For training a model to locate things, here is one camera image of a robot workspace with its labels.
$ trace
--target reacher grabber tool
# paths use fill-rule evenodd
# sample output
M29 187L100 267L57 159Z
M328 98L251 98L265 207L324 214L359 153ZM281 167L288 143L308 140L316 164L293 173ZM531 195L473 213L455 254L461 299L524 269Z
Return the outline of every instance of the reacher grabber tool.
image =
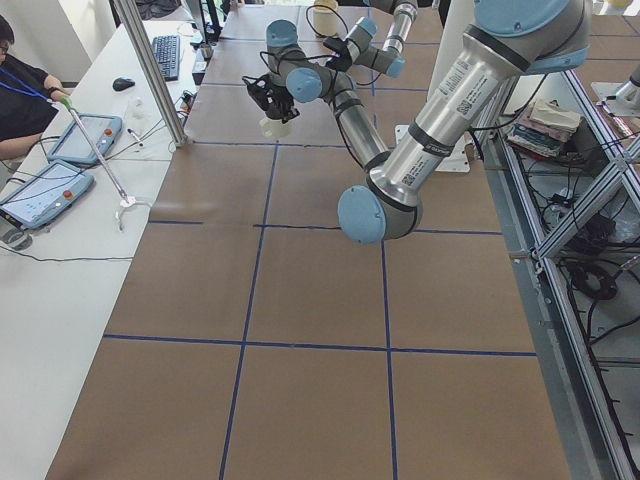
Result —
M87 129L85 128L84 124L82 123L82 120L80 119L80 115L78 115L78 111L75 108L73 108L73 105L71 104L71 100L69 99L69 97L63 98L62 100L60 100L60 103L62 103L71 114L71 117L73 118L73 121L75 122L76 126L82 132L82 135L84 136L84 138L87 139L87 142L89 142L89 145L91 146L91 150L93 150L93 153L95 153L95 155L98 157L98 161L107 172L107 175L109 175L109 179L111 179L111 182L116 187L116 190L118 191L118 195L120 195L120 198L121 198L120 205L116 210L115 219L118 225L118 230L122 231L124 230L124 225L122 224L122 216L124 215L125 210L128 208L134 207L135 205L145 205L151 208L151 202L149 200L136 199L136 197L134 197L133 195L127 194L127 192L122 187L122 185L116 178L115 174L113 173L113 170L111 170L111 167L109 167L109 165L107 164L107 160L104 158L104 156L102 155L102 153L100 152L96 144L91 139L89 132L87 132Z

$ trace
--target blue lanyard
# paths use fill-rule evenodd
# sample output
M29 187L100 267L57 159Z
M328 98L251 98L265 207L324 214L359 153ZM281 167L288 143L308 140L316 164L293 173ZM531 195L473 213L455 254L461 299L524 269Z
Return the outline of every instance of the blue lanyard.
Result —
M24 88L26 88L26 90L21 90L19 88L12 87L11 85L7 85L4 82L0 82L0 87L4 87L7 90L11 90L13 92L17 92L17 93L20 93L22 95L26 95L28 97L38 97L38 98L43 99L45 102L50 102L50 100L47 97L45 97L40 92L38 92L37 90L33 89L32 87L30 87L26 83L24 83L22 80L20 80L18 77L16 77L13 73L6 71L2 67L0 67L0 72L5 73L6 75L9 75L16 82L18 82L20 85L22 85Z

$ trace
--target stack of books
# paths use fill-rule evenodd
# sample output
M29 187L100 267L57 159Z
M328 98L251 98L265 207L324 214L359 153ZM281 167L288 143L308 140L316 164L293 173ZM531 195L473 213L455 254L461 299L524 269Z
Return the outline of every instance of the stack of books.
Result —
M533 158L556 158L581 120L580 114L539 99L522 111L507 141Z

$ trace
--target white desk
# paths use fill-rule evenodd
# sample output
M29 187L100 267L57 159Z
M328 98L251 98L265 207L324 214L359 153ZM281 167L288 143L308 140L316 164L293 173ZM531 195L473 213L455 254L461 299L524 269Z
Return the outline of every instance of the white desk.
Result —
M145 25L152 38L176 33L182 24ZM187 37L182 38L182 52L180 80L167 83L176 100L183 90L195 91L191 77L195 55ZM136 85L113 91L111 84L119 76L133 78ZM122 117L129 102L140 98L145 128L160 119L123 28L116 31L71 98L80 112ZM59 135L70 122L70 115L61 112L45 136ZM132 143L126 124L124 128L111 152ZM143 148L128 150L110 165L127 193L155 200L172 150L165 128L146 140ZM45 165L36 147L21 171L36 173ZM25 253L40 258L133 256L148 208L128 210L124 232L119 232L114 213L120 197L101 167L90 173L96 180L93 189L48 230L35 233ZM15 188L16 184L9 184L1 197ZM46 475L129 265L129 261L38 263L0 251L0 477L32 480Z

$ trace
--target black shirt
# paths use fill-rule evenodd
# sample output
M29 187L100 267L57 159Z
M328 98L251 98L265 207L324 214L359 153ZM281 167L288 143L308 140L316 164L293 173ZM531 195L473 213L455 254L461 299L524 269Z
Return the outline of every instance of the black shirt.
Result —
M0 82L18 90L27 88L2 70L11 72L16 78L49 98L44 88L44 79L48 74L44 70L7 55L6 60L0 65ZM44 99L14 92L0 85L0 142L44 132L56 113L58 110Z

